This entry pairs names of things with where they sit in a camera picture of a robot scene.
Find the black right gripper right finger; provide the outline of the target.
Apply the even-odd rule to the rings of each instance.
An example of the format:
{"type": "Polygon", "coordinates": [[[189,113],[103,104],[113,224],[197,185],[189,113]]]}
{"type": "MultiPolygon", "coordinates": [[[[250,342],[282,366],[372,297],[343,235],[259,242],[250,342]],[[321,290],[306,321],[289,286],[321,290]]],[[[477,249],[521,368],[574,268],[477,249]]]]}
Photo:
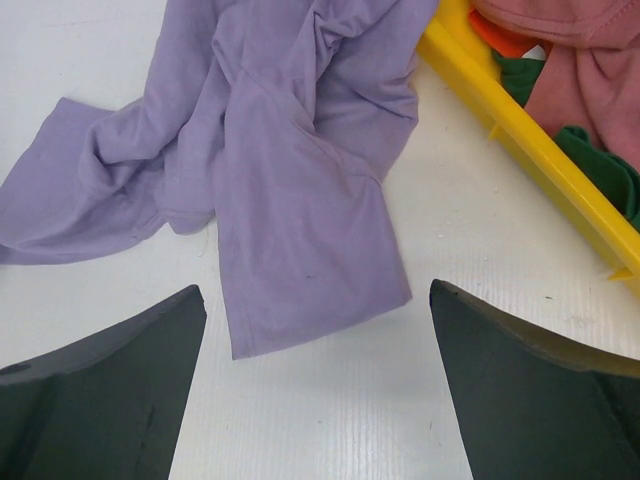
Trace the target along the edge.
{"type": "Polygon", "coordinates": [[[639,363],[435,280],[429,304],[476,479],[636,479],[639,363]]]}

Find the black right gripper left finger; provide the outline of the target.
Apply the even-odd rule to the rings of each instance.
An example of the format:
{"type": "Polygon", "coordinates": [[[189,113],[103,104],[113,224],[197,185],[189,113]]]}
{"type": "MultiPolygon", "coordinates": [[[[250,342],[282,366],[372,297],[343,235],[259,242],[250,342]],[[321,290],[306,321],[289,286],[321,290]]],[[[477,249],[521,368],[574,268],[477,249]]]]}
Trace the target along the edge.
{"type": "Polygon", "coordinates": [[[1,371],[4,479],[166,479],[207,314],[190,285],[1,371]]]}

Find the purple t shirt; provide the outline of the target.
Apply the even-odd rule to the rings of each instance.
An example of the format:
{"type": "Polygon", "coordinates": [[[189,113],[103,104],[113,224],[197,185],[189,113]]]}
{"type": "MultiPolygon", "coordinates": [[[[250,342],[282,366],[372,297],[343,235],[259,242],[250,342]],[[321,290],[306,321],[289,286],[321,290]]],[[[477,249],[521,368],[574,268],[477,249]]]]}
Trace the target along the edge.
{"type": "Polygon", "coordinates": [[[143,95],[61,99],[1,187],[1,261],[56,265],[215,222],[236,359],[411,298],[382,184],[418,121],[434,1],[170,1],[143,95]]]}

